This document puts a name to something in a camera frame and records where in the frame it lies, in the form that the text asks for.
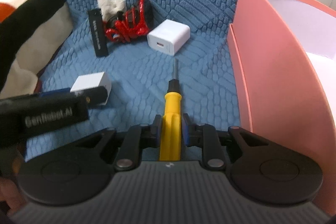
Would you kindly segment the person's left hand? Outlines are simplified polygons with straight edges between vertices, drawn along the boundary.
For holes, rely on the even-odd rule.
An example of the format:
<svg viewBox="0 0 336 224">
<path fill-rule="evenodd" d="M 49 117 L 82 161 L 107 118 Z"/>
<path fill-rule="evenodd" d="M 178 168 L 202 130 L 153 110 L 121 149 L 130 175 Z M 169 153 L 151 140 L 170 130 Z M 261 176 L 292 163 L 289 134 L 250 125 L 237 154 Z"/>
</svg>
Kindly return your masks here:
<svg viewBox="0 0 336 224">
<path fill-rule="evenodd" d="M 7 215 L 13 215 L 25 206 L 26 200 L 12 180 L 1 177 L 0 187 L 1 202 L 5 202 L 9 206 Z"/>
</svg>

